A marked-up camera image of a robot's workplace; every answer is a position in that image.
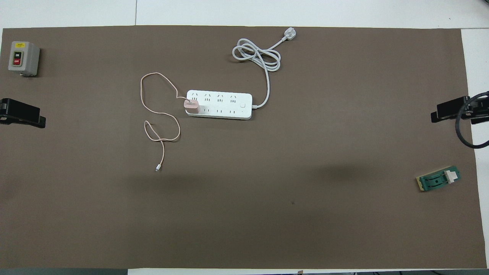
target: electrical outlet socket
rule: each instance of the electrical outlet socket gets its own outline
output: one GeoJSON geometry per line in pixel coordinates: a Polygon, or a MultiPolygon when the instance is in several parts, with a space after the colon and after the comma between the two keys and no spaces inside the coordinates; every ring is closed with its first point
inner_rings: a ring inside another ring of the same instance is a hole
{"type": "Polygon", "coordinates": [[[189,116],[250,119],[253,97],[249,93],[189,90],[187,98],[199,102],[199,112],[189,116]]]}

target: switch box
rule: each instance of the switch box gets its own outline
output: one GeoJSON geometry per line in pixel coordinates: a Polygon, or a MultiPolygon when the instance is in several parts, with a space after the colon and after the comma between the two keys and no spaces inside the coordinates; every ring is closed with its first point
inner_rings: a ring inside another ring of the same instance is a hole
{"type": "Polygon", "coordinates": [[[10,48],[8,70],[22,76],[37,75],[40,49],[31,42],[14,41],[10,48]]]}

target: black cable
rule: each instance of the black cable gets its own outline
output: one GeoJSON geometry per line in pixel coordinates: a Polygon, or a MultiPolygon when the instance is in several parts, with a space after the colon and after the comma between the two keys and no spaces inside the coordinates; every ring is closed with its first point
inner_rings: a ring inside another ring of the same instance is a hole
{"type": "Polygon", "coordinates": [[[465,108],[467,108],[468,105],[470,105],[472,102],[474,102],[477,98],[479,97],[482,97],[482,96],[489,96],[489,91],[487,92],[482,92],[474,97],[472,97],[471,99],[467,100],[463,105],[462,107],[460,108],[458,114],[457,114],[457,118],[455,119],[455,132],[457,133],[457,137],[460,139],[460,141],[465,144],[465,146],[467,147],[470,147],[470,148],[473,148],[473,149],[480,149],[480,148],[484,148],[486,146],[489,145],[489,140],[482,143],[482,144],[479,144],[479,145],[474,145],[470,142],[468,142],[467,140],[465,140],[465,138],[462,136],[462,134],[460,133],[460,119],[462,118],[462,114],[464,113],[465,111],[465,108]]]}

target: black clamp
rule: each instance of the black clamp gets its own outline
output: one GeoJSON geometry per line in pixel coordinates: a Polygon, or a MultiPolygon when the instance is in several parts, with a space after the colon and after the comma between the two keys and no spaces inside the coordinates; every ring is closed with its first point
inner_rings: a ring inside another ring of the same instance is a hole
{"type": "Polygon", "coordinates": [[[46,127],[46,118],[40,116],[41,109],[20,101],[4,98],[0,100],[0,124],[26,124],[38,128],[46,127]]]}

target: plug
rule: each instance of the plug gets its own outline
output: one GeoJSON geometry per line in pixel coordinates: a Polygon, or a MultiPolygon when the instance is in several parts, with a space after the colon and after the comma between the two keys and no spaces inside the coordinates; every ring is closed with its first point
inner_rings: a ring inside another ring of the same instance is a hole
{"type": "Polygon", "coordinates": [[[198,114],[199,113],[199,102],[193,99],[187,99],[183,102],[183,106],[185,107],[185,110],[189,114],[198,114]]]}
{"type": "Polygon", "coordinates": [[[288,28],[284,32],[284,36],[287,38],[287,40],[292,40],[296,34],[297,34],[297,32],[295,31],[295,29],[293,27],[288,28]]]}

